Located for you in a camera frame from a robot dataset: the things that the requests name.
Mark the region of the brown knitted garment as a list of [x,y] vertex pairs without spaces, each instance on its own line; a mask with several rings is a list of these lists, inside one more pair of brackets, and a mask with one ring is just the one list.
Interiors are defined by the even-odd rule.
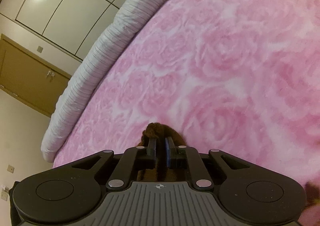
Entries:
[[153,169],[142,169],[137,174],[139,182],[175,182],[184,178],[184,172],[170,164],[170,148],[186,146],[184,138],[173,128],[161,123],[150,123],[142,133],[139,146],[156,144],[156,162]]

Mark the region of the brown wooden door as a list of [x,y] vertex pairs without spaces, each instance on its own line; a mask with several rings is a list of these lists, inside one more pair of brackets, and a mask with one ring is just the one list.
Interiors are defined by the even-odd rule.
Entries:
[[71,75],[1,34],[1,89],[50,117]]

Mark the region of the pink floral blanket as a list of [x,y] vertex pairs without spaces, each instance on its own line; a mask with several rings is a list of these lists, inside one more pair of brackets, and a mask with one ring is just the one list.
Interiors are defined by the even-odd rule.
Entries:
[[123,52],[57,153],[60,166],[139,143],[189,146],[298,181],[319,225],[319,0],[168,0]]

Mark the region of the white wardrobe doors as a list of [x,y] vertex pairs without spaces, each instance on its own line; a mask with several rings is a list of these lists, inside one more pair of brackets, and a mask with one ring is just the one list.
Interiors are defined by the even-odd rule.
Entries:
[[83,60],[125,0],[1,0],[1,14]]

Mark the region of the lilac rolled quilt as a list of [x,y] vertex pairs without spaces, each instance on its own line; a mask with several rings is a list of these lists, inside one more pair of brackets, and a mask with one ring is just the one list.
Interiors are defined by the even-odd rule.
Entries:
[[41,143],[45,161],[54,161],[98,84],[134,36],[165,2],[166,0],[125,0],[113,21],[94,42],[56,103]]

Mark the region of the wall socket with plug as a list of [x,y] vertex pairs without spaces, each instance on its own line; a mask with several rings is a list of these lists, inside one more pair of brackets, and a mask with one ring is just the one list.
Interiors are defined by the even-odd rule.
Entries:
[[9,197],[9,188],[5,185],[1,186],[1,199],[4,200],[5,202],[8,200]]

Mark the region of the wall switch plate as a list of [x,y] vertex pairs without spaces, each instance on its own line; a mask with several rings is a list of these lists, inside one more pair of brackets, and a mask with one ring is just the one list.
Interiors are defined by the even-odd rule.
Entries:
[[41,53],[42,51],[43,51],[43,47],[38,46],[38,48],[37,48],[37,52]]

